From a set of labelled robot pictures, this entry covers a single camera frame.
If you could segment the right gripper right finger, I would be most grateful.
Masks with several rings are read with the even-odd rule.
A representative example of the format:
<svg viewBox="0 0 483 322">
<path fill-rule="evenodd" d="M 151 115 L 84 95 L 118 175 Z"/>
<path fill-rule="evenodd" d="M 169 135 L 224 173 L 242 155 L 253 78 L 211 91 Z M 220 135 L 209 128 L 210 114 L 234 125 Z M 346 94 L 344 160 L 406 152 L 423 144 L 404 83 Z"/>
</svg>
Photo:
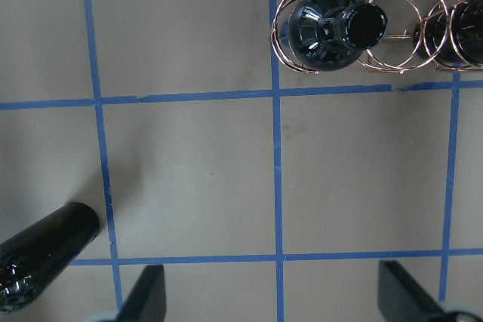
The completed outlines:
<svg viewBox="0 0 483 322">
<path fill-rule="evenodd" d="M 378 264 L 377 306 L 385 321 L 457 321 L 395 260 Z"/>
</svg>

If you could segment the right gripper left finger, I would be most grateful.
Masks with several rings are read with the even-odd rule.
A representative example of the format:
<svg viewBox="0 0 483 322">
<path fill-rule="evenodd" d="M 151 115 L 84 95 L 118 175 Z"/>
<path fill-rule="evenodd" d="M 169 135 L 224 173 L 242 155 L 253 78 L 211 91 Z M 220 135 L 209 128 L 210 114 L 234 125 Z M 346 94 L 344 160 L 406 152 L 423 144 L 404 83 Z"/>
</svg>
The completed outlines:
<svg viewBox="0 0 483 322">
<path fill-rule="evenodd" d="M 167 314 L 163 265 L 146 266 L 115 321 L 164 321 Z"/>
</svg>

